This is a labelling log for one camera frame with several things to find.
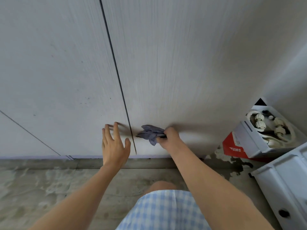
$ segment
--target hand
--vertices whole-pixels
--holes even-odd
[[[110,134],[109,125],[106,124],[102,129],[102,156],[103,165],[111,164],[118,169],[123,166],[130,155],[131,142],[128,138],[125,139],[125,148],[118,131],[117,122],[114,123],[114,139]]]
[[[177,150],[185,143],[180,139],[178,131],[173,127],[169,127],[164,131],[167,138],[157,137],[157,142],[166,149],[169,153],[173,150]]]

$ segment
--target person's left arm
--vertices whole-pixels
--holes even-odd
[[[41,217],[30,230],[84,230],[89,227],[106,188],[130,155],[131,143],[127,138],[124,148],[117,123],[114,123],[114,139],[107,124],[102,134],[101,169],[79,190]]]

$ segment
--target leg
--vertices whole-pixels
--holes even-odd
[[[149,187],[149,189],[147,191],[145,191],[142,196],[144,196],[145,194],[148,194],[152,191],[165,190],[165,189],[177,189],[177,186],[173,183],[170,183],[170,182],[158,181],[158,182],[155,182],[154,184],[152,184],[151,187]]]

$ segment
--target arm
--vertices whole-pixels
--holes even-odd
[[[107,124],[102,134],[101,169],[79,190],[41,217],[30,230],[83,230],[89,227],[106,188],[130,154],[131,143],[127,138],[124,148],[117,123],[114,123],[114,139]]]
[[[170,127],[157,138],[176,163],[212,230],[274,230],[252,201],[191,152]]]

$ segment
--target checkered shorts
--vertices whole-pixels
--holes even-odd
[[[183,190],[158,190],[141,197],[121,221],[121,229],[211,230],[192,194]]]

